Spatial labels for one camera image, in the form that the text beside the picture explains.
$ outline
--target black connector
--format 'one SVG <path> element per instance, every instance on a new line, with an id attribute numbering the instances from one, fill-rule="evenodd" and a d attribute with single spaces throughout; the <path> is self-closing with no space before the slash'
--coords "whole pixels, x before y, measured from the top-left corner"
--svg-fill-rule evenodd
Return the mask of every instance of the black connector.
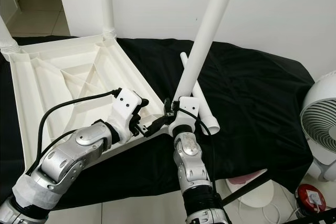
<path id="1" fill-rule="evenodd" d="M 122 88 L 118 88 L 118 89 L 115 89 L 115 90 L 111 90 L 111 95 L 114 96 L 114 98 L 117 98 L 118 95 L 120 94 Z"/>
<path id="2" fill-rule="evenodd" d="M 179 135 L 180 133 L 183 133 L 183 132 L 193 132 L 192 128 L 190 125 L 187 125 L 187 124 L 181 124 L 179 126 L 176 126 L 174 129 L 173 129 L 173 137 L 176 138 L 177 135 Z"/>
<path id="3" fill-rule="evenodd" d="M 190 188 L 183 193 L 183 200 L 188 216 L 204 209 L 222 209 L 211 186 L 201 185 Z"/>
<path id="4" fill-rule="evenodd" d="M 28 207 L 22 207 L 16 202 L 16 199 L 14 196 L 10 199 L 10 203 L 21 214 L 27 217 L 30 217 L 32 219 L 45 220 L 48 218 L 48 214 L 50 213 L 50 210 L 43 209 L 35 205 L 30 205 Z"/>

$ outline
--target pink object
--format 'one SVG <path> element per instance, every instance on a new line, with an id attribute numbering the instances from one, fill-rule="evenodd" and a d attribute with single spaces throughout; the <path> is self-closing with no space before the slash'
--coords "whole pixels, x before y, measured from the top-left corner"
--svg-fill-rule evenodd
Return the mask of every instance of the pink object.
<path id="1" fill-rule="evenodd" d="M 255 177 L 257 177 L 262 171 L 259 170 L 257 172 L 254 172 L 254 173 L 250 173 L 250 174 L 247 174 L 247 175 L 243 175 L 243 176 L 239 176 L 239 177 L 235 177 L 235 178 L 229 178 L 229 182 L 231 184 L 234 184 L 234 185 L 241 185 L 241 184 L 245 184 L 246 181 L 248 180 L 251 180 Z"/>

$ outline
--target red object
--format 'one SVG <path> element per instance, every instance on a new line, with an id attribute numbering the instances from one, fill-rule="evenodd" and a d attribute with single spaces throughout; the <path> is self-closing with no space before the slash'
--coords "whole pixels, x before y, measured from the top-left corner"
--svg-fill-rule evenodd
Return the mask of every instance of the red object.
<path id="1" fill-rule="evenodd" d="M 231 184 L 234 184 L 234 185 L 243 185 L 247 181 L 249 181 L 250 179 L 258 177 L 258 175 L 260 173 L 261 173 L 261 171 L 259 170 L 259 171 L 255 172 L 255 173 L 250 173 L 250 174 L 239 176 L 239 177 L 235 177 L 235 178 L 229 178 L 228 180 L 229 180 L 229 182 Z"/>
<path id="2" fill-rule="evenodd" d="M 321 205 L 316 205 L 314 203 L 311 203 L 311 201 L 309 200 L 309 195 L 308 195 L 309 191 L 314 191 L 319 194 Z M 326 200 L 324 199 L 323 194 L 316 187 L 312 185 L 308 185 L 308 184 L 300 185 L 296 191 L 296 198 L 299 198 L 301 203 L 304 205 L 306 210 L 308 210 L 309 212 L 318 212 L 317 206 L 319 208 L 319 211 L 322 212 L 322 211 L 325 211 L 325 208 L 327 206 Z"/>

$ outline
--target white wall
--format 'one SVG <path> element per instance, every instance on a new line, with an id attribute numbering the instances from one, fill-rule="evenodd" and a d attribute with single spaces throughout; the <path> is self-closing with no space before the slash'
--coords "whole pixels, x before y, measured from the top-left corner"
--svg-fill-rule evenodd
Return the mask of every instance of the white wall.
<path id="1" fill-rule="evenodd" d="M 196 36 L 208 0 L 113 0 L 118 37 Z M 70 33 L 100 34 L 100 0 L 62 0 Z M 231 0 L 215 40 L 300 61 L 316 79 L 336 68 L 335 0 Z"/>
<path id="2" fill-rule="evenodd" d="M 5 24 L 10 21 L 17 10 L 16 0 L 0 0 L 0 14 Z"/>

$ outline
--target fan grille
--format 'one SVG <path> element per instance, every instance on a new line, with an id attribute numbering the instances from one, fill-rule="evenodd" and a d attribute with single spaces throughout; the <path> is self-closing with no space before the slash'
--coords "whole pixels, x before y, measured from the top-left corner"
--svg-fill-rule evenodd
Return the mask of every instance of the fan grille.
<path id="1" fill-rule="evenodd" d="M 336 139 L 329 131 L 336 126 L 336 100 L 317 102 L 302 115 L 302 126 L 307 135 L 324 148 L 336 153 Z"/>

